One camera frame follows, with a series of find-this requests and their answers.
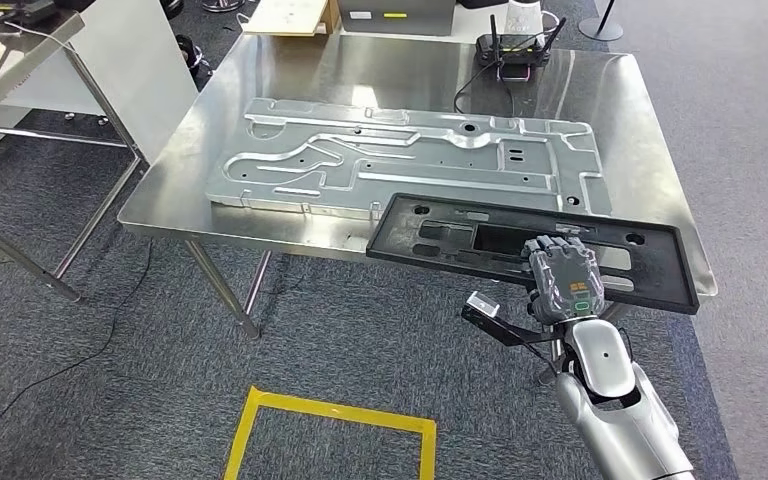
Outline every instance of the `mounting hole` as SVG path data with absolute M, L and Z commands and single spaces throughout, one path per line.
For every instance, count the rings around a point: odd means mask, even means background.
M 643 245 L 646 243 L 646 239 L 639 233 L 629 233 L 625 236 L 625 241 L 632 245 Z

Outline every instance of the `desk leg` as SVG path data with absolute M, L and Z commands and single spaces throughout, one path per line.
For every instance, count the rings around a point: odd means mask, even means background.
M 198 263 L 201 271 L 207 276 L 207 280 L 213 285 L 213 288 L 216 289 L 216 293 L 219 294 L 222 303 L 231 309 L 231 313 L 237 317 L 237 320 L 239 324 L 243 326 L 246 335 L 252 339 L 258 338 L 260 336 L 260 329 L 257 328 L 254 322 L 252 322 L 251 312 L 252 307 L 254 306 L 254 300 L 257 297 L 257 292 L 260 290 L 260 284 L 263 282 L 263 277 L 266 274 L 266 266 L 269 263 L 269 258 L 272 256 L 272 252 L 266 251 L 260 258 L 260 264 L 257 266 L 254 280 L 249 289 L 249 295 L 246 298 L 246 306 L 243 308 L 240 306 L 240 301 L 237 300 L 237 297 L 234 295 L 234 292 L 231 291 L 228 283 L 225 282 L 225 278 L 222 277 L 222 274 L 216 268 L 213 260 L 211 260 L 207 255 L 207 252 L 204 251 L 204 247 L 202 247 L 200 243 L 192 240 L 186 240 L 184 243 L 196 259 L 196 263 Z
M 42 267 L 34 263 L 33 260 L 28 258 L 24 253 L 19 251 L 7 240 L 0 237 L 0 251 L 12 258 L 14 262 L 19 264 L 22 268 L 27 270 L 31 275 L 37 277 L 43 283 L 48 285 L 49 288 L 55 290 L 60 295 L 63 295 L 68 300 L 77 302 L 81 299 L 81 296 L 72 290 L 68 285 L 61 282 L 57 278 L 54 278 L 50 273 L 45 271 Z
M 605 312 L 602 313 L 601 318 L 602 320 L 607 320 L 609 322 L 613 322 L 615 320 L 619 320 L 620 318 L 624 317 L 628 312 L 631 311 L 633 308 L 632 305 L 628 305 L 625 303 L 619 303 L 619 302 L 613 302 L 611 305 L 605 309 Z M 552 342 L 552 363 L 555 364 L 555 371 L 558 371 L 558 367 L 560 365 L 558 364 L 558 360 L 560 359 L 561 355 L 563 354 L 563 344 L 560 340 L 555 340 Z M 555 372 L 552 371 L 550 368 L 546 368 L 543 370 L 540 375 L 537 377 L 537 381 L 540 382 L 540 385 L 550 385 L 555 380 Z
M 69 251 L 66 252 L 66 255 L 57 266 L 57 269 L 54 270 L 54 276 L 57 278 L 62 278 L 63 275 L 66 274 L 66 270 L 78 256 L 81 249 L 84 248 L 84 244 L 87 242 L 87 240 L 90 238 L 90 235 L 92 235 L 95 228 L 101 222 L 104 214 L 107 213 L 108 209 L 110 209 L 110 206 L 116 200 L 116 197 L 119 196 L 119 193 L 122 191 L 122 188 L 125 187 L 128 179 L 131 178 L 131 175 L 134 174 L 134 171 L 136 171 L 137 167 L 139 167 L 142 162 L 145 161 L 145 157 L 140 151 L 140 148 L 137 146 L 137 142 L 128 132 L 128 129 L 125 128 L 125 124 L 122 122 L 122 119 L 119 118 L 119 115 L 116 113 L 116 110 L 114 110 L 110 100 L 107 99 L 107 96 L 98 85 L 98 82 L 95 81 L 89 68 L 87 68 L 87 65 L 83 60 L 81 60 L 81 57 L 68 48 L 64 48 L 63 53 L 66 54 L 66 57 L 68 57 L 69 62 L 72 64 L 72 68 L 74 68 L 78 76 L 81 77 L 81 80 L 83 80 L 84 85 L 86 85 L 87 89 L 89 89 L 93 98 L 98 103 L 98 106 L 101 107 L 101 110 L 110 120 L 110 123 L 113 125 L 113 129 L 116 130 L 116 134 L 119 135 L 119 138 L 121 138 L 124 142 L 124 146 L 131 150 L 131 153 L 134 154 L 134 160 L 130 165 L 128 165 L 125 173 L 119 177 L 119 179 L 116 181 L 116 184 L 113 185 L 113 189 L 107 194 L 107 197 L 105 197 L 104 201 L 101 203 L 98 209 L 96 209 L 96 211 L 92 214 L 86 225 L 84 225 L 84 228 L 81 230 L 78 238 L 72 242 L 72 246 L 69 247 Z

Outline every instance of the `stainless steel table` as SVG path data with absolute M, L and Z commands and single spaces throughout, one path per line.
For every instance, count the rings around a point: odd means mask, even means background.
M 61 43 L 68 46 L 69 40 L 83 27 L 84 22 L 81 19 L 80 14 L 71 11 L 63 11 L 56 17 L 53 17 L 44 23 L 34 25 L 34 29 L 42 31 L 50 37 L 28 33 L 22 33 L 16 37 L 0 37 L 0 102 L 11 90 L 24 82 L 36 67 L 42 64 L 56 51 L 60 50 L 62 48 Z M 17 264 L 24 267 L 28 272 L 64 297 L 76 301 L 80 298 L 80 295 L 64 283 L 61 278 L 66 274 L 69 266 L 75 260 L 90 235 L 92 235 L 92 232 L 98 226 L 101 218 L 107 210 L 109 210 L 110 205 L 113 204 L 113 201 L 122 191 L 125 183 L 133 175 L 137 167 L 145 160 L 142 153 L 139 151 L 136 142 L 134 142 L 133 138 L 120 121 L 118 115 L 110 105 L 110 102 L 92 78 L 92 75 L 89 73 L 81 58 L 70 49 L 63 49 L 63 51 L 69 58 L 72 67 L 81 77 L 86 87 L 92 93 L 93 98 L 98 102 L 102 111 L 104 111 L 105 115 L 110 120 L 110 123 L 123 141 L 116 142 L 77 135 L 3 127 L 0 127 L 0 134 L 85 143 L 105 147 L 128 148 L 133 153 L 134 159 L 113 185 L 113 188 L 102 201 L 98 209 L 90 217 L 60 264 L 52 272 L 49 272 L 36 264 L 21 250 L 1 236 L 0 251 L 12 258 Z
M 452 111 L 455 92 L 476 71 L 472 45 L 369 37 L 242 36 L 119 214 L 136 233 L 185 241 L 223 301 L 251 336 L 249 314 L 271 250 L 364 261 L 370 221 L 212 205 L 208 172 L 226 149 L 252 97 Z M 482 77 L 459 101 L 471 113 L 510 115 L 507 95 Z M 631 55 L 556 50 L 528 84 L 510 84 L 517 116 L 593 126 L 614 216 L 678 226 L 696 290 L 717 293 L 699 233 L 658 120 Z M 241 307 L 202 242 L 266 250 Z

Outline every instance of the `gray box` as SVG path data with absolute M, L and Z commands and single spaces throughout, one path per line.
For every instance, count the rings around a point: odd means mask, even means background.
M 452 34 L 455 0 L 338 0 L 349 32 Z

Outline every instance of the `robot forearm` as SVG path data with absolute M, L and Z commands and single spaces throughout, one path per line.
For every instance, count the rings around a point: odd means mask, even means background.
M 693 466 L 678 443 L 672 416 L 643 369 L 637 363 L 631 368 L 635 393 L 623 401 L 628 404 L 623 408 L 600 409 L 572 373 L 557 378 L 561 408 L 606 480 L 693 480 Z

